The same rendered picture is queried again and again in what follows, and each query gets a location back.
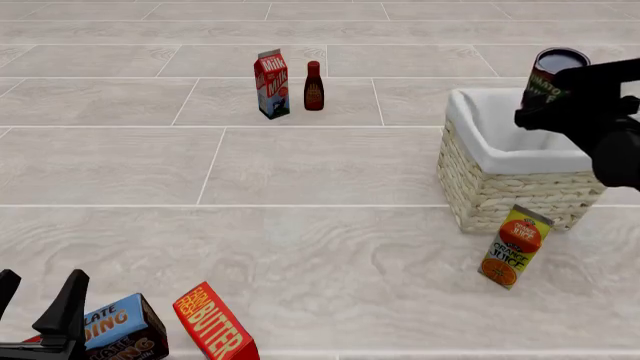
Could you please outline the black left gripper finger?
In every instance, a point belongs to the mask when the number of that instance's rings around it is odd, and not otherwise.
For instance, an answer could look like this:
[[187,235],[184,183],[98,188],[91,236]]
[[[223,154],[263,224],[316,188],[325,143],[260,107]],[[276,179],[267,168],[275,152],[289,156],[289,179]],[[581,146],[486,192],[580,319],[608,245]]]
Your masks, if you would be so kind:
[[0,272],[0,320],[21,282],[21,277],[11,269]]
[[84,338],[84,306],[89,276],[75,269],[68,276],[60,292],[32,328],[41,338]]

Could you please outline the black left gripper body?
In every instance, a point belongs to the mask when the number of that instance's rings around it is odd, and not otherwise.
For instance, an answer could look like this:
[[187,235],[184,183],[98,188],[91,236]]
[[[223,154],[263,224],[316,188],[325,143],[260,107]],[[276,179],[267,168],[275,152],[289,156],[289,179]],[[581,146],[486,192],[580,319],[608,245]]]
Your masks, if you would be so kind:
[[35,342],[0,343],[0,360],[83,360],[82,339],[41,335]]

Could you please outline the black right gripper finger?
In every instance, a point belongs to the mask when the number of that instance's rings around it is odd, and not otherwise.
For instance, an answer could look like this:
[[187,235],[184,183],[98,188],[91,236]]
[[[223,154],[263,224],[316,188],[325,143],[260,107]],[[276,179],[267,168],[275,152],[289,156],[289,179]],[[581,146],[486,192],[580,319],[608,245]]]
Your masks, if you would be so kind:
[[574,91],[591,86],[621,86],[640,81],[640,58],[568,68],[553,78],[553,86]]
[[548,102],[544,96],[525,99],[515,111],[514,121],[528,131],[565,132],[570,128],[574,104],[570,98]]

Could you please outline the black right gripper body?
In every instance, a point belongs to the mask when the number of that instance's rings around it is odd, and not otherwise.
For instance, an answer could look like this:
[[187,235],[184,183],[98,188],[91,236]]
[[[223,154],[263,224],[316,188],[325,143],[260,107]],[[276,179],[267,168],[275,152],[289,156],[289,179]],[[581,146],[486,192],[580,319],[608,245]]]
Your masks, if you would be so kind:
[[578,132],[640,132],[640,98],[618,93],[586,92],[575,95],[578,104],[574,129]]

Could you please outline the tomato sauce tin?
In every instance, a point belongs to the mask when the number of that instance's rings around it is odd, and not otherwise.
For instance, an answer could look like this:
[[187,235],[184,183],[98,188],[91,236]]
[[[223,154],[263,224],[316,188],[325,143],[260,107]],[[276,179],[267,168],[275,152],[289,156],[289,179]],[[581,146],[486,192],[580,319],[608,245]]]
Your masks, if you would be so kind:
[[542,107],[567,94],[553,85],[556,75],[565,69],[591,65],[590,59],[578,50],[568,47],[551,47],[536,56],[523,92],[522,109]]

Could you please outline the wicker basket with white lining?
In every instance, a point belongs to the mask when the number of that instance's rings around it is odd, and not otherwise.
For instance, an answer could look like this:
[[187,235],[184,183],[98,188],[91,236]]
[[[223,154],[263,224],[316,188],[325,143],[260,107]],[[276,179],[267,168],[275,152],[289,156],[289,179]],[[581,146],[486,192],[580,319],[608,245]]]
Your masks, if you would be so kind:
[[605,191],[590,158],[562,134],[514,122],[518,88],[453,89],[437,175],[460,229],[493,233],[514,205],[570,230]]

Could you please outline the dark red sauce bottle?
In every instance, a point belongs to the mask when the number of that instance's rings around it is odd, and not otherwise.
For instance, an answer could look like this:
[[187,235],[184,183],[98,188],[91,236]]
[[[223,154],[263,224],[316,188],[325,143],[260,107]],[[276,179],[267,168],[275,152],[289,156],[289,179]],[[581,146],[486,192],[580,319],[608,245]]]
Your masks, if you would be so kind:
[[307,65],[307,77],[303,96],[305,110],[323,110],[324,86],[320,75],[320,63],[317,61],[311,61]]

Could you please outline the blue brown chocolate pudding box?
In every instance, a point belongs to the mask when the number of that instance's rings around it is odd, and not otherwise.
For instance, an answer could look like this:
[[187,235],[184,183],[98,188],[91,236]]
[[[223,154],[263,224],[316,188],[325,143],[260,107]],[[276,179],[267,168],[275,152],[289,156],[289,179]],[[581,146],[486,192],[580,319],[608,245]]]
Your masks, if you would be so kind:
[[169,355],[164,324],[134,293],[84,316],[87,360],[162,360]]

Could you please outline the orange juice carton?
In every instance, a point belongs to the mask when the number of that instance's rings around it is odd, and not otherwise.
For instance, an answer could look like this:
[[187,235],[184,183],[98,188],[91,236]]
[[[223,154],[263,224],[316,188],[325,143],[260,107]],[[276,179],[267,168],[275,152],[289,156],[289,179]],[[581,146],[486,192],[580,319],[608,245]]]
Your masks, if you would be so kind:
[[540,250],[554,222],[514,205],[499,227],[478,272],[510,290]]

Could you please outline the red butter box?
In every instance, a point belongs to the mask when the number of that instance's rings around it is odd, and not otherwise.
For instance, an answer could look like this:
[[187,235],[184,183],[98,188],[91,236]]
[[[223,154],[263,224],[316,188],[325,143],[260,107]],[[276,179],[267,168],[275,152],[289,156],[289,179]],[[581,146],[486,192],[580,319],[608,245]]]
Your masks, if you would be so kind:
[[261,360],[254,338],[206,281],[177,299],[173,309],[207,360]]

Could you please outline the red white milk carton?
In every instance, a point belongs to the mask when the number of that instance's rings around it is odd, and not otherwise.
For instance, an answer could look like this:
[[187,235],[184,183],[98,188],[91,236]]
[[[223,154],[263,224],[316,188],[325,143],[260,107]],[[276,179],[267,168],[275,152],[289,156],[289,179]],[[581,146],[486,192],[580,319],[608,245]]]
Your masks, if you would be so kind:
[[290,113],[288,67],[280,49],[260,53],[254,62],[259,110],[268,119]]

